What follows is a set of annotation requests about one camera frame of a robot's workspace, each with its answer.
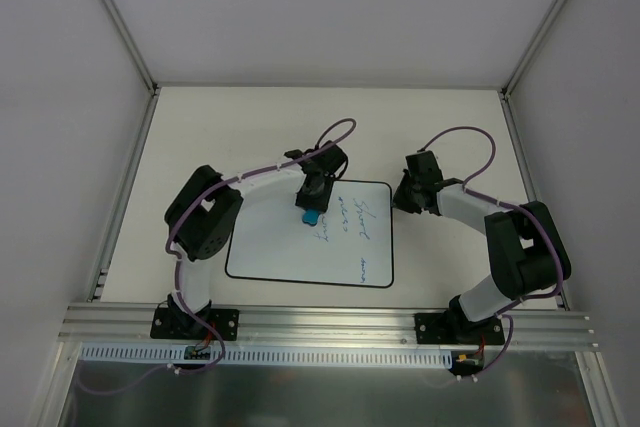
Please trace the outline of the blue whiteboard eraser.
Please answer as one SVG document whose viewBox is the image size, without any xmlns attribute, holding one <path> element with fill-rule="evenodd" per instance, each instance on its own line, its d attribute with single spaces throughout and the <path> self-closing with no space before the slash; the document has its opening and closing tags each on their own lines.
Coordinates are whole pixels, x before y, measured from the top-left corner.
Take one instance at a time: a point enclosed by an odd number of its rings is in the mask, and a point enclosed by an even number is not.
<svg viewBox="0 0 640 427">
<path fill-rule="evenodd" d="M 316 226 L 318 224 L 321 213 L 317 210 L 308 209 L 305 210 L 302 215 L 302 222 L 305 225 Z"/>
</svg>

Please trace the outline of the white whiteboard black rim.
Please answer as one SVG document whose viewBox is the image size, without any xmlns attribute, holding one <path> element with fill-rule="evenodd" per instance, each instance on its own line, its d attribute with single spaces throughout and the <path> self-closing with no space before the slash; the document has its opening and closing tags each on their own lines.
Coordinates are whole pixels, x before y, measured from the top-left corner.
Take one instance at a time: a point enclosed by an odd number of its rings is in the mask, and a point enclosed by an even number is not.
<svg viewBox="0 0 640 427">
<path fill-rule="evenodd" d="M 391 187 L 339 181 L 314 226 L 295 193 L 248 196 L 225 265 L 232 278 L 388 288 L 394 281 Z"/>
</svg>

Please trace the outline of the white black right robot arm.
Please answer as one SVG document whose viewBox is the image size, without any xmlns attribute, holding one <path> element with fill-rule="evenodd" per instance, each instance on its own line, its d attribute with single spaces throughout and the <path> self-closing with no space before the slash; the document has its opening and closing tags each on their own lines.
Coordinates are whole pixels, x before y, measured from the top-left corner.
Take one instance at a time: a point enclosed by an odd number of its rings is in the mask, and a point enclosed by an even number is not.
<svg viewBox="0 0 640 427">
<path fill-rule="evenodd" d="M 513 204 L 468 188 L 440 174 L 403 171 L 393 206 L 460 222 L 486 239 L 490 273 L 454 297 L 447 331 L 459 343 L 480 335 L 483 323 L 531 299 L 553 297 L 572 274 L 572 265 L 546 204 Z"/>
</svg>

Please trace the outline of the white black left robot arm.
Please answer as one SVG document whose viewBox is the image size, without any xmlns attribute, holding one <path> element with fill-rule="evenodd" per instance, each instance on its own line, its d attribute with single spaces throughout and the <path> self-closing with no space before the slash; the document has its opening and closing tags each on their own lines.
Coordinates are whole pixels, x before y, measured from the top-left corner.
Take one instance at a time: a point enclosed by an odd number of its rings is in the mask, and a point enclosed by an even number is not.
<svg viewBox="0 0 640 427">
<path fill-rule="evenodd" d="M 291 194 L 301 221 L 315 226 L 328 210 L 340 169 L 321 161 L 286 161 L 228 178 L 208 165 L 196 169 L 164 215 L 166 251 L 176 258 L 173 325 L 183 336 L 196 338 L 207 329 L 210 270 L 204 262 L 226 245 L 241 209 L 251 200 Z"/>
</svg>

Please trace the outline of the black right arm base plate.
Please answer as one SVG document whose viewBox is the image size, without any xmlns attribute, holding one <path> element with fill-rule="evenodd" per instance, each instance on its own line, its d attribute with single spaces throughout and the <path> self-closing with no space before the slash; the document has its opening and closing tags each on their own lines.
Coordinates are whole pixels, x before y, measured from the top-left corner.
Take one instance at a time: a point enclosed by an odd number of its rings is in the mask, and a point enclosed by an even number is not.
<svg viewBox="0 0 640 427">
<path fill-rule="evenodd" d="M 453 313 L 416 313 L 416 341 L 420 345 L 488 345 L 505 343 L 502 323 L 496 317 L 480 322 L 459 319 Z"/>
</svg>

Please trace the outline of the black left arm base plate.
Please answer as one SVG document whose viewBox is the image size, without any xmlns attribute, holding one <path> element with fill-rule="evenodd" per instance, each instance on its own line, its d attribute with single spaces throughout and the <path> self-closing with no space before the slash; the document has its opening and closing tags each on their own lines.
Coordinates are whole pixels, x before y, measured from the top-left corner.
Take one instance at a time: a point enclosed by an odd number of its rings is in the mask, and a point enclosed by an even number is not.
<svg viewBox="0 0 640 427">
<path fill-rule="evenodd" d="M 161 340 L 204 340 L 216 337 L 203 323 L 213 328 L 224 341 L 237 339 L 240 312 L 236 309 L 206 306 L 197 313 L 200 322 L 180 309 L 179 306 L 159 305 L 153 315 L 149 336 Z"/>
</svg>

